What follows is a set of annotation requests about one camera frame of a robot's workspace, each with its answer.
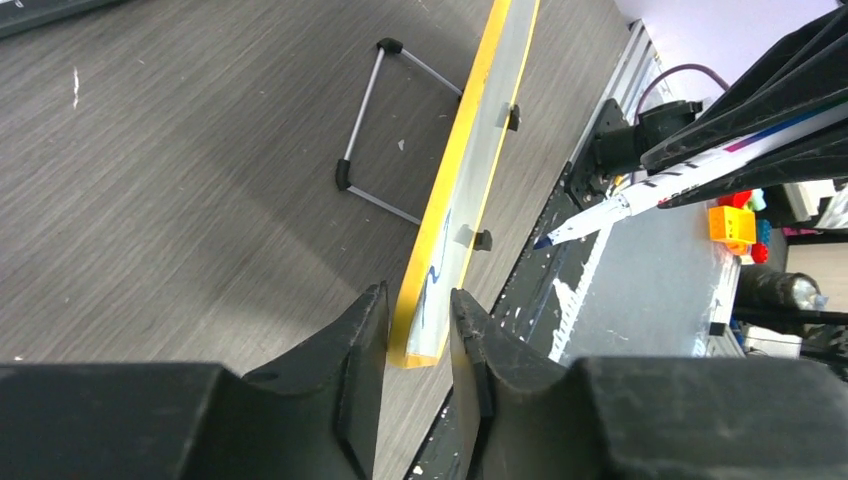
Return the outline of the yellow framed whiteboard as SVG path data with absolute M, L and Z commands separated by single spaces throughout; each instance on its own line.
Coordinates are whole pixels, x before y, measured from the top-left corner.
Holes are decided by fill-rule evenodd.
M 435 366 L 450 296 L 462 286 L 516 104 L 536 1 L 496 1 L 486 22 L 411 252 L 391 322 L 388 361 Z

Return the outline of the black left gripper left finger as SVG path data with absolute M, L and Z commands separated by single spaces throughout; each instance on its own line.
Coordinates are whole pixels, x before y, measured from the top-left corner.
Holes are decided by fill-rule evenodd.
M 369 479 L 387 286 L 238 375 L 218 363 L 5 364 L 5 479 Z

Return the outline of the white blue marker pen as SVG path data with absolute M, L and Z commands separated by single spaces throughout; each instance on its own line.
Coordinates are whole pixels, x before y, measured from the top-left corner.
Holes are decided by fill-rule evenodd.
M 580 239 L 620 220 L 638 215 L 846 117 L 847 102 L 842 100 L 708 149 L 633 183 L 601 203 L 567 219 L 556 229 L 537 239 L 533 248 L 539 250 Z

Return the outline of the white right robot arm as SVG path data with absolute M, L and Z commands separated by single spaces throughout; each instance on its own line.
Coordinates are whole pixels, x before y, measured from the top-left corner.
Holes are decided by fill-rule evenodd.
M 595 155 L 610 175 L 638 167 L 663 175 L 720 144 L 749 149 L 778 127 L 846 106 L 847 9 L 840 6 L 779 39 L 700 117 L 686 101 L 663 104 L 638 114 L 633 127 L 598 135 Z M 846 177 L 847 120 L 841 118 L 659 205 L 674 208 L 743 190 Z

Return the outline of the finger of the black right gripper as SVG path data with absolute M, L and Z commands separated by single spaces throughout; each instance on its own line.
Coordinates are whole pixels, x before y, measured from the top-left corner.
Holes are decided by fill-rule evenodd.
M 847 124 L 838 122 L 781 147 L 718 179 L 675 195 L 658 204 L 675 208 L 779 184 L 845 179 Z
M 783 36 L 695 122 L 641 156 L 659 171 L 847 97 L 847 8 Z

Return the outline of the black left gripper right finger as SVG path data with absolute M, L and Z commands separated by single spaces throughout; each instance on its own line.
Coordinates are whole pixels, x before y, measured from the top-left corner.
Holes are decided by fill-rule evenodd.
M 843 479 L 847 387 L 769 357 L 562 366 L 450 295 L 463 479 Z

